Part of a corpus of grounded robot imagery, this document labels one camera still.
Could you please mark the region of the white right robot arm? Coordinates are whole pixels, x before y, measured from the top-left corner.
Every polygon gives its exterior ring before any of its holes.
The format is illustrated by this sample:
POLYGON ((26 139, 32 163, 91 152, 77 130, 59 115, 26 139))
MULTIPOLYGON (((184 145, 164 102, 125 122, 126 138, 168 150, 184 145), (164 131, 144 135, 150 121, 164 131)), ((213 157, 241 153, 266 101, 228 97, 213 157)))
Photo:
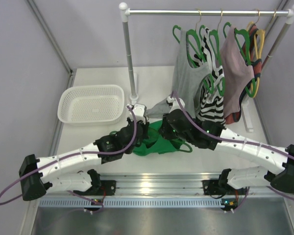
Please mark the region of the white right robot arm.
POLYGON ((199 149, 229 153, 256 164, 246 169, 224 169, 218 182, 224 194, 252 186, 294 193, 293 144, 283 148, 256 142, 218 123, 191 118, 180 109, 163 116, 159 132, 168 140, 178 138, 199 149))

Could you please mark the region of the green tank top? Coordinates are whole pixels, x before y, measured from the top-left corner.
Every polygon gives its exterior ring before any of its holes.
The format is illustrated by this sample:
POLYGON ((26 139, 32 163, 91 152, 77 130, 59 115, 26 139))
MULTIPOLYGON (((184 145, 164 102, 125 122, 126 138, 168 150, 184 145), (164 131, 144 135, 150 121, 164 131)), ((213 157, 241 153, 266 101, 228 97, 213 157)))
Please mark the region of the green tank top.
POLYGON ((143 140, 139 147, 135 147, 133 153, 138 156, 146 156, 152 153, 166 154, 181 150, 185 143, 179 139, 167 140, 159 134, 162 121, 156 121, 149 124, 147 139, 143 140))

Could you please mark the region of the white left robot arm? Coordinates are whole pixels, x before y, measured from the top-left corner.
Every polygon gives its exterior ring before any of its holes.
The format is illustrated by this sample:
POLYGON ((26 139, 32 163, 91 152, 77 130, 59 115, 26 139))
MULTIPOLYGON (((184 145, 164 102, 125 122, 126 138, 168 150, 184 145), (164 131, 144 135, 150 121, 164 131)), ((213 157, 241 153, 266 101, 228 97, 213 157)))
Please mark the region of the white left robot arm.
POLYGON ((147 138, 149 122, 127 119, 127 126, 77 150, 37 158, 24 158, 19 169, 22 199, 32 201, 63 191, 97 194, 101 188, 95 166, 120 160, 147 138))

